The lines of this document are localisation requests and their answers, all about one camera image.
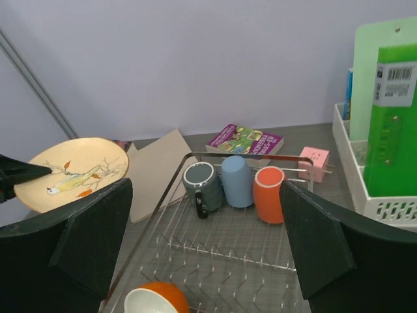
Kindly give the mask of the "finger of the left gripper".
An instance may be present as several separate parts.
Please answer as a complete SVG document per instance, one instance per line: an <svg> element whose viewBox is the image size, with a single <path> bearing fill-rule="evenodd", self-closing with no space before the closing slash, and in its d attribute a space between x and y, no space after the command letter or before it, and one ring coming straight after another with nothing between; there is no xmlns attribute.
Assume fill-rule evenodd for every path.
<svg viewBox="0 0 417 313"><path fill-rule="evenodd" d="M52 169L45 166L25 163L5 155L0 157L1 172L1 203L16 197L14 186L52 173Z"/></svg>

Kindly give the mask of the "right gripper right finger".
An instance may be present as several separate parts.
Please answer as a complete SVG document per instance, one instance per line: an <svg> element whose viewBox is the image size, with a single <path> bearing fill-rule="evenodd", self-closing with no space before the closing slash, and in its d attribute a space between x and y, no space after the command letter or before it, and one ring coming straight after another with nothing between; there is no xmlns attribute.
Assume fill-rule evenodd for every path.
<svg viewBox="0 0 417 313"><path fill-rule="evenodd" d="M416 233L284 181L281 208L312 312L415 312Z"/></svg>

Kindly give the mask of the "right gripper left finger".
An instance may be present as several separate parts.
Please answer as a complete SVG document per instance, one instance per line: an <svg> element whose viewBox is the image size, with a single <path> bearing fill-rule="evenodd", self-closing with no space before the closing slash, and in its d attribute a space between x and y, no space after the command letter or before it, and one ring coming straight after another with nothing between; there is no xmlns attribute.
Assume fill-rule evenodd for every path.
<svg viewBox="0 0 417 313"><path fill-rule="evenodd" d="M128 178L1 227L2 312L98 312L133 198Z"/></svg>

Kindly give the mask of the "beige bird plate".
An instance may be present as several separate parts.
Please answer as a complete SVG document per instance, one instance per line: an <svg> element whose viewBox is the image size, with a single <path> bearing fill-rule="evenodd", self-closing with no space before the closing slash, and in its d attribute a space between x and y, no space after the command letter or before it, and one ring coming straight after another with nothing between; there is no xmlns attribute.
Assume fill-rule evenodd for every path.
<svg viewBox="0 0 417 313"><path fill-rule="evenodd" d="M129 168L125 150L103 138L67 140L29 163L51 170L48 175L14 186L16 197L38 213L84 198L125 177Z"/></svg>

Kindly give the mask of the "orange white bowl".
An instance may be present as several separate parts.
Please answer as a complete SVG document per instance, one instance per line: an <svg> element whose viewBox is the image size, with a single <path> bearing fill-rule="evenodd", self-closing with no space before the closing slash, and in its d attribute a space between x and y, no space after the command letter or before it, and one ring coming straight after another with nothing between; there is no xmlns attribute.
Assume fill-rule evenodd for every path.
<svg viewBox="0 0 417 313"><path fill-rule="evenodd" d="M190 312L190 306L176 285L149 282L126 295L124 312Z"/></svg>

